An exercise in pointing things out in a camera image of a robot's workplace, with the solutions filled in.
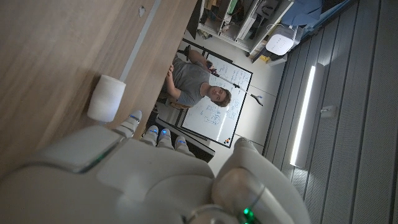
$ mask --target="wooden table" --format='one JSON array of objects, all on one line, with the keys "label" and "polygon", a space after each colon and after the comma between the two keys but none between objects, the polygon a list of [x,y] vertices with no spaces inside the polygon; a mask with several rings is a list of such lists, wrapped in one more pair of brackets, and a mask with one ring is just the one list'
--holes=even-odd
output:
[{"label": "wooden table", "polygon": [[[95,124],[86,112],[101,74],[119,78],[155,0],[0,3],[0,175],[23,157]],[[141,133],[196,0],[161,0],[126,78],[112,128],[141,110]],[[139,8],[146,12],[140,18]]]}]

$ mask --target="fluorescent light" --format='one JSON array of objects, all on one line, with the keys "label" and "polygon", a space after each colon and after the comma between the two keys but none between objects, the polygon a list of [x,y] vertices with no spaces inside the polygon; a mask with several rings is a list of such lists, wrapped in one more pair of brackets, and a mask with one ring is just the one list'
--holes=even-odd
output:
[{"label": "fluorescent light", "polygon": [[315,66],[311,68],[310,76],[308,78],[307,89],[305,90],[305,95],[304,95],[303,107],[301,109],[300,120],[298,121],[296,137],[294,139],[292,157],[290,158],[290,164],[292,164],[293,166],[297,165],[297,155],[299,154],[300,142],[304,128],[304,121],[305,121],[305,116],[307,115],[308,102],[310,101],[314,76],[315,76]]},{"label": "fluorescent light", "polygon": [[223,122],[221,122],[220,131],[218,132],[216,141],[218,141],[220,139],[220,134],[221,134],[221,130],[223,130],[225,118],[226,118],[226,114],[224,115]]}]

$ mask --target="man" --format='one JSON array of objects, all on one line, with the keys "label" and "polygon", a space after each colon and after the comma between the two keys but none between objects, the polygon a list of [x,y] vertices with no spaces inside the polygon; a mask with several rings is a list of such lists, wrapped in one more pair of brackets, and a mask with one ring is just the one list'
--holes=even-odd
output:
[{"label": "man", "polygon": [[216,105],[227,106],[231,101],[231,93],[209,84],[211,71],[206,66],[207,60],[196,50],[190,50],[188,57],[192,63],[183,62],[177,56],[174,58],[162,92],[167,92],[183,105],[193,106],[207,96]]}]

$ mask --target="green led light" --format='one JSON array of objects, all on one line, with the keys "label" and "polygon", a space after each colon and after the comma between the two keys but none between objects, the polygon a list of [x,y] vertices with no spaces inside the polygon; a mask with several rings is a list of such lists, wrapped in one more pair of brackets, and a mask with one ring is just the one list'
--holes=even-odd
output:
[{"label": "green led light", "polygon": [[244,224],[252,224],[253,221],[256,219],[254,217],[254,213],[251,211],[250,208],[245,208],[243,210],[244,217],[246,218],[246,222]]}]

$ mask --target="white robot body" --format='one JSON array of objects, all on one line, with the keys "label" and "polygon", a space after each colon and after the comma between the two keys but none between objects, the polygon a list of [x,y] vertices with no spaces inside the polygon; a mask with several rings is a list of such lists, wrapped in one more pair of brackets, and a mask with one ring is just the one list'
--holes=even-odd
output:
[{"label": "white robot body", "polygon": [[158,147],[152,127],[142,142],[120,130],[83,129],[2,177],[2,223],[310,223],[289,180],[245,139],[215,178],[169,130]]}]

